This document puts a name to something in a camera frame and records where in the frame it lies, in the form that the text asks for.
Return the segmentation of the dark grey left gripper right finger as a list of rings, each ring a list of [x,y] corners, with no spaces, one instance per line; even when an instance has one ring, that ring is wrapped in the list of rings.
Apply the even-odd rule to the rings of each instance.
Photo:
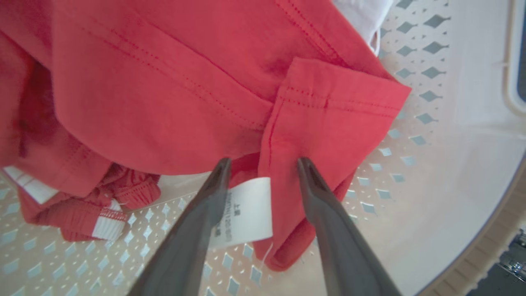
[[[308,222],[315,228],[329,296],[399,296],[400,291],[313,161],[297,162]]]

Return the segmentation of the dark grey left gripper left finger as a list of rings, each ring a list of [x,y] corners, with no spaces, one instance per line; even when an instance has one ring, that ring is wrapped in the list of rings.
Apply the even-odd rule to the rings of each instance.
[[[231,159],[223,158],[166,234],[130,296],[197,296],[212,229],[223,215],[231,178]]]

